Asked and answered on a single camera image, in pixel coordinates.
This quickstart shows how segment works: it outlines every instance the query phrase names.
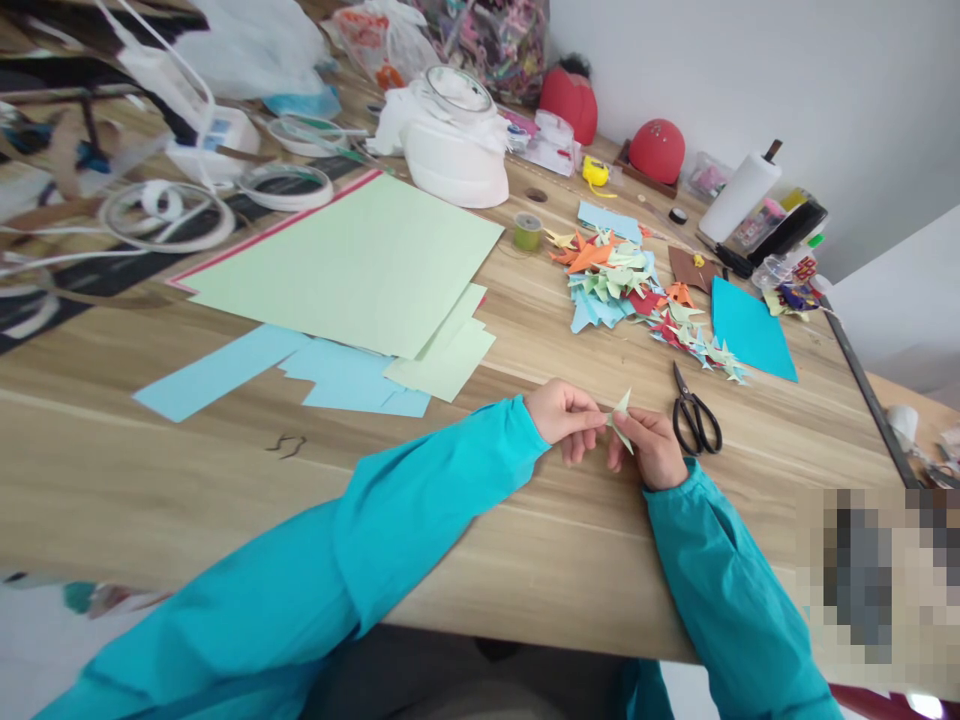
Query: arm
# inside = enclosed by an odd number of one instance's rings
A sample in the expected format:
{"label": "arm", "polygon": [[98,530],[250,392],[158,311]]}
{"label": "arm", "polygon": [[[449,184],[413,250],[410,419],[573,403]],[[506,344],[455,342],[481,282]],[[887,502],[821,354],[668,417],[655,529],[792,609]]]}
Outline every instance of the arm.
{"label": "arm", "polygon": [[720,715],[839,718],[806,624],[737,511],[682,459],[666,417],[631,415],[617,423],[637,445],[664,574]]}
{"label": "arm", "polygon": [[214,708],[296,717],[324,659],[379,622],[474,517],[526,484],[550,447],[544,438],[595,444],[604,416],[574,417],[570,405],[557,412],[543,397],[555,390],[548,383],[526,404],[504,400],[362,459],[343,497],[204,572],[104,648],[38,717],[120,718],[155,708],[164,717]]}

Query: red ball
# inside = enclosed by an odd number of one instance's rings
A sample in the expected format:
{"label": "red ball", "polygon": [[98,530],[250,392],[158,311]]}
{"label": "red ball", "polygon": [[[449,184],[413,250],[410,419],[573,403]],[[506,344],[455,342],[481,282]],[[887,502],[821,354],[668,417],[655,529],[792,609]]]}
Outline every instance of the red ball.
{"label": "red ball", "polygon": [[686,150],[680,129],[669,120],[657,118],[644,123],[633,136],[630,164],[647,177],[673,185],[680,177]]}

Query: scissors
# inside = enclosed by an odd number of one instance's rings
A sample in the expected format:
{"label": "scissors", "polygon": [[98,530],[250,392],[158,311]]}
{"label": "scissors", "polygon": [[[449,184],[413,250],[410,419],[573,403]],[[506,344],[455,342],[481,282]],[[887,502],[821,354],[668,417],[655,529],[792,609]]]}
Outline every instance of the scissors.
{"label": "scissors", "polygon": [[[680,441],[680,447],[682,447],[688,455],[693,455],[694,457],[700,455],[704,450],[710,454],[720,452],[720,448],[723,447],[723,435],[720,432],[720,423],[717,422],[716,416],[710,412],[710,408],[704,404],[703,400],[687,389],[687,383],[684,381],[683,375],[680,374],[680,366],[677,365],[676,361],[673,363],[673,374],[677,378],[677,385],[680,387],[680,397],[673,401],[673,432],[676,434],[677,440]],[[691,416],[690,409],[687,407],[688,404],[693,407],[693,416]],[[683,416],[687,419],[687,425],[693,432],[693,439],[696,444],[693,448],[687,445],[687,441],[684,440],[683,435],[680,434],[681,410],[683,410]],[[707,417],[710,418],[710,422],[713,424],[713,433],[717,438],[716,445],[710,444],[710,441],[707,439],[707,434],[703,430],[701,411],[707,414]]]}

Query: wooden table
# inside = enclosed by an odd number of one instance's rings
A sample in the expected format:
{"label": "wooden table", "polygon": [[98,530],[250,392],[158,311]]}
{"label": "wooden table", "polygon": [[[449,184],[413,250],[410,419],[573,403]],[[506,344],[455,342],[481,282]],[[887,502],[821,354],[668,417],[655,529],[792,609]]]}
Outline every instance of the wooden table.
{"label": "wooden table", "polygon": [[[376,88],[345,72],[341,91],[344,122],[372,128],[363,108],[379,98]],[[109,114],[109,107],[102,112]],[[617,147],[599,140],[589,150],[612,160]],[[163,158],[152,167],[176,177]],[[670,201],[630,179],[615,188],[619,198],[608,200],[576,177],[513,158],[507,169],[510,199],[479,213],[505,227],[528,211],[552,230],[572,232],[579,202],[587,200],[672,234],[638,206],[638,193],[660,213],[684,207],[691,236],[700,217],[689,197]],[[529,188],[548,200],[528,199]],[[645,248],[656,253],[668,284],[667,243],[648,240]],[[187,258],[179,268],[196,262]],[[0,357],[0,561],[64,578],[174,589],[258,534],[339,496],[361,457],[551,377],[566,378],[609,406],[632,388],[636,404],[666,412],[677,394],[675,360],[723,426],[724,450],[705,458],[704,468],[795,598],[797,493],[901,488],[820,315],[809,324],[783,323],[799,384],[756,373],[739,387],[722,373],[700,372],[692,357],[654,341],[644,326],[622,322],[613,330],[571,333],[563,269],[546,252],[519,254],[509,232],[475,281],[489,289],[476,317],[497,341],[456,402],[434,400],[423,419],[303,407],[307,386],[272,370],[179,425],[166,421],[131,394],[255,323],[189,303],[159,279],[147,285],[176,301],[167,307],[95,308]],[[693,290],[693,298],[709,311],[705,294]],[[308,442],[295,458],[278,462],[264,448],[282,433]],[[559,451],[548,453],[530,484],[479,518],[388,621],[695,659],[661,576],[636,480],[608,472],[600,451],[575,468],[564,467]],[[831,652],[818,646],[821,659]],[[829,674],[851,681],[842,671]]]}

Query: hand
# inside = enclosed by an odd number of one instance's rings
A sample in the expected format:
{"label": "hand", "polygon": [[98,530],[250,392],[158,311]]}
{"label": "hand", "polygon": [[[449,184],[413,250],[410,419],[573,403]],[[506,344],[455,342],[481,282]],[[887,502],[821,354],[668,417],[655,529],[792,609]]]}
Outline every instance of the hand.
{"label": "hand", "polygon": [[560,443],[567,465],[583,460],[597,446],[597,433],[606,431],[607,416],[586,391],[554,378],[523,399],[540,437],[550,445]]}
{"label": "hand", "polygon": [[[629,408],[629,415],[615,412],[613,422],[633,442],[640,479],[650,490],[678,487],[690,476],[683,462],[680,443],[666,415],[652,410]],[[620,472],[627,456],[623,441],[614,433],[610,438],[607,467]]]}

